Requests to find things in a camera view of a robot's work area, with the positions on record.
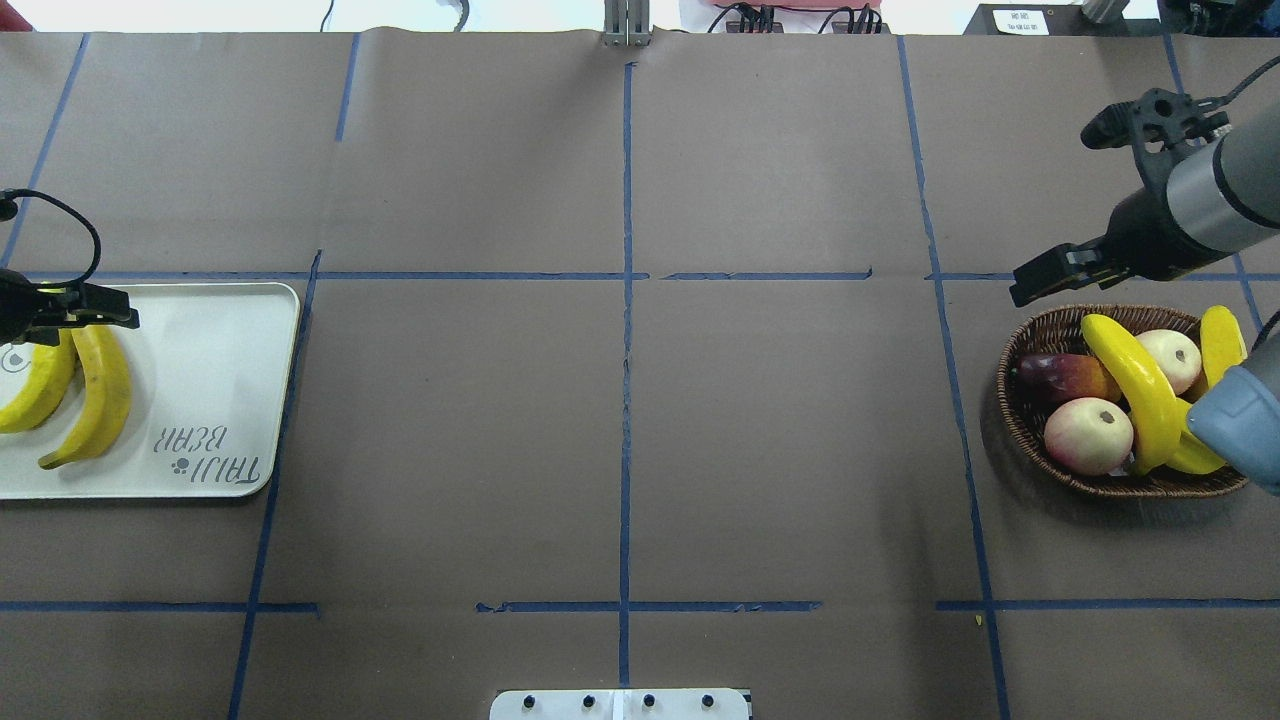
brown woven basket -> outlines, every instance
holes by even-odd
[[[1009,338],[996,370],[996,400],[1001,419],[1014,442],[1037,466],[1062,484],[1100,497],[1217,497],[1240,489],[1248,483],[1230,465],[1208,475],[1189,475],[1160,466],[1147,477],[1076,475],[1044,451],[1044,423],[1048,413],[1019,397],[1010,370],[1028,352],[1074,352],[1088,355],[1080,334],[1080,319],[1091,313],[1108,315],[1138,334],[1156,328],[1169,328],[1199,338],[1199,319],[1180,310],[1152,305],[1068,305],[1041,313],[1027,320]]]

white bracket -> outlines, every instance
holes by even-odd
[[[730,688],[507,691],[489,720],[751,720],[750,697]]]
[[[644,47],[653,41],[649,0],[604,0],[604,44]]]

white tray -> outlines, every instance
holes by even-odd
[[[298,327],[298,296],[280,283],[116,286],[142,327],[115,329],[133,378],[133,410],[93,460],[41,470],[83,406],[77,370],[41,427],[0,434],[0,498],[237,497],[275,465]],[[31,345],[0,345],[0,405],[29,373]]]

gray tabletop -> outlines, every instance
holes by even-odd
[[[1055,304],[1249,333],[1280,306],[1280,246],[1006,291],[1138,184],[1085,120],[1277,50],[0,37],[0,179],[92,218],[102,282],[306,299],[269,489],[0,506],[0,715],[483,719],[609,687],[749,688],[765,719],[1280,715],[1280,501],[1029,488],[988,397]],[[83,264],[46,208],[4,232],[10,268]]]

apple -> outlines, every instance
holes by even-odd
[[[1108,400],[1080,397],[1048,416],[1044,448],[1073,473],[1106,475],[1129,457],[1133,423]]]
[[[1138,342],[1156,359],[1156,365],[1165,373],[1174,395],[1187,392],[1201,372],[1199,347],[1192,338],[1178,331],[1147,331],[1138,336]]]

